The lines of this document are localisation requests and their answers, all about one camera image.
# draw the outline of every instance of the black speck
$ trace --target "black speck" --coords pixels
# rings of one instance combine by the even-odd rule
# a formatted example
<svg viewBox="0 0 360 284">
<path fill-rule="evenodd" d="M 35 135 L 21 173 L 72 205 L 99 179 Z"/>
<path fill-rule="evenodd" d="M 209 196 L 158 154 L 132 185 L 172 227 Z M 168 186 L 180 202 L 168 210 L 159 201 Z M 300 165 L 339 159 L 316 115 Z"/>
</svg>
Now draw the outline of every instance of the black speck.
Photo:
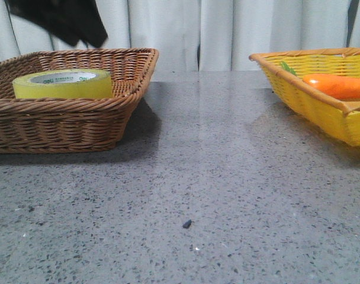
<svg viewBox="0 0 360 284">
<path fill-rule="evenodd" d="M 185 222 L 184 224 L 183 224 L 183 228 L 184 229 L 188 229 L 190 226 L 191 226 L 191 224 L 192 224 L 192 220 L 188 220 L 187 222 Z"/>
</svg>

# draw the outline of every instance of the gray countertop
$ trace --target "gray countertop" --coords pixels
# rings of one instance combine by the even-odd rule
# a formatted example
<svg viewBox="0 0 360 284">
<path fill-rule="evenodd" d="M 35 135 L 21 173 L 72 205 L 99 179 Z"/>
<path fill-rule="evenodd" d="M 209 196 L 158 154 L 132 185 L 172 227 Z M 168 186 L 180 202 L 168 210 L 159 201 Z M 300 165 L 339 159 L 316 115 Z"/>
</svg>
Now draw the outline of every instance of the gray countertop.
<svg viewBox="0 0 360 284">
<path fill-rule="evenodd" d="M 360 149 L 262 72 L 156 72 L 115 149 L 0 154 L 5 283 L 360 284 Z"/>
</svg>

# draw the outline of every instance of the tape label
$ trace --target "tape label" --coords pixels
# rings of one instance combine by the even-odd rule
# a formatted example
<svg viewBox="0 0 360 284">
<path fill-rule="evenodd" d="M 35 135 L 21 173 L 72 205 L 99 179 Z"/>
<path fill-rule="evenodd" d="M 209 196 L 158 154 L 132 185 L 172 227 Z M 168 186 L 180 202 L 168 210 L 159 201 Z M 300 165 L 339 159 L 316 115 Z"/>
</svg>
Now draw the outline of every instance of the tape label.
<svg viewBox="0 0 360 284">
<path fill-rule="evenodd" d="M 93 79 L 96 76 L 97 74 L 87 72 L 63 72 L 33 77 L 30 79 L 30 82 L 37 84 L 75 83 L 87 81 Z"/>
</svg>

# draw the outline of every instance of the green leaf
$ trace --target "green leaf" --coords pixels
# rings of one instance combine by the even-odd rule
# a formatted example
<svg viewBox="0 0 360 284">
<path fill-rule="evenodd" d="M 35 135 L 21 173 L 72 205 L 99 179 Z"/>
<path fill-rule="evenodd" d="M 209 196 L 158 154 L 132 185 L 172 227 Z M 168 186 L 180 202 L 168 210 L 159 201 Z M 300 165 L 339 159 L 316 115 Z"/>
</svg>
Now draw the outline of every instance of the green leaf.
<svg viewBox="0 0 360 284">
<path fill-rule="evenodd" d="M 290 67 L 289 65 L 287 65 L 286 62 L 282 61 L 282 62 L 280 63 L 280 66 L 281 66 L 285 71 L 288 71 L 288 72 L 292 73 L 294 76 L 297 76 L 296 71 L 295 71 L 292 67 Z"/>
</svg>

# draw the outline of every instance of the basket rim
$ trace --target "basket rim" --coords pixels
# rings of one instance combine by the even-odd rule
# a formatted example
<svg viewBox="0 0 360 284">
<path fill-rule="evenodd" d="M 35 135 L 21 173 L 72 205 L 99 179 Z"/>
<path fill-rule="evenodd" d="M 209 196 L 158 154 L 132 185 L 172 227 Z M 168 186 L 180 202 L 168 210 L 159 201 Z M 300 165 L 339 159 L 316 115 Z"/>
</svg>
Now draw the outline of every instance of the basket rim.
<svg viewBox="0 0 360 284">
<path fill-rule="evenodd" d="M 290 72 L 284 70 L 280 66 L 274 65 L 273 63 L 266 60 L 269 57 L 280 57 L 280 56 L 308 56 L 308 55 L 328 55 L 336 56 L 341 55 L 342 57 L 360 55 L 360 47 L 345 47 L 341 49 L 309 49 L 309 50 L 289 50 L 281 52 L 271 53 L 253 53 L 249 56 L 249 60 L 256 61 L 261 66 L 266 67 L 275 76 L 283 78 L 289 84 L 295 86 L 299 90 L 307 93 L 311 97 L 322 101 L 328 105 L 331 105 L 343 112 L 344 115 L 349 115 L 353 111 L 360 111 L 360 101 L 341 101 L 329 96 L 312 86 L 306 84 L 302 78 L 299 78 Z"/>
<path fill-rule="evenodd" d="M 2 98 L 0 99 L 0 113 L 32 113 L 32 112 L 47 112 L 47 111 L 69 111 L 76 106 L 76 112 L 79 111 L 105 111 L 114 109 L 116 106 L 123 108 L 130 105 L 132 102 L 139 100 L 134 93 L 142 88 L 142 83 L 150 80 L 154 71 L 155 64 L 159 57 L 159 51 L 149 47 L 135 47 L 127 49 L 88 49 L 88 50 L 54 50 L 54 51 L 35 51 L 32 53 L 23 54 L 0 62 L 0 66 L 15 62 L 17 60 L 26 59 L 34 56 L 54 56 L 57 54 L 87 54 L 87 53 L 109 53 L 111 51 L 122 52 L 147 52 L 150 56 L 144 65 L 140 76 L 134 80 L 133 88 L 130 91 L 125 91 L 124 95 L 115 98 L 77 98 L 77 99 L 63 99 L 63 98 L 39 98 L 39 99 L 17 99 L 17 98 Z"/>
</svg>

